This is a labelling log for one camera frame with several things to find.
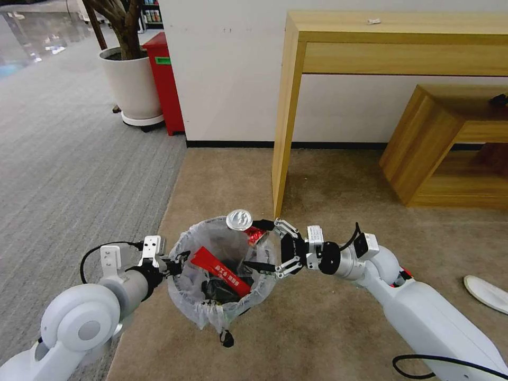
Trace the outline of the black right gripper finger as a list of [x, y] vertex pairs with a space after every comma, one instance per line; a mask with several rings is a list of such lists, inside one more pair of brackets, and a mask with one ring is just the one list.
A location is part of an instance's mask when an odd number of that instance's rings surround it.
[[280, 238], [283, 238], [287, 234], [295, 239], [300, 237], [300, 232], [297, 228], [280, 218], [275, 218], [274, 221], [266, 219], [254, 220], [252, 227], [263, 231], [274, 231]]
[[290, 260], [278, 266], [256, 261], [244, 261], [243, 264], [251, 270], [263, 275], [273, 276], [276, 279], [283, 279], [289, 276], [292, 272], [302, 268], [302, 263], [300, 262], [300, 258], [298, 256], [294, 256]]

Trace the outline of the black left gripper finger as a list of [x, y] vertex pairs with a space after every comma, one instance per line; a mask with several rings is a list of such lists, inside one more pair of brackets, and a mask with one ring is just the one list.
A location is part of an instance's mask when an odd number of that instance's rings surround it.
[[157, 264], [160, 270], [182, 270], [190, 254], [190, 251], [184, 251], [174, 258], [157, 256]]
[[184, 264], [181, 262], [164, 261], [164, 264], [160, 265], [160, 273], [166, 278], [178, 277], [183, 272], [183, 266]]

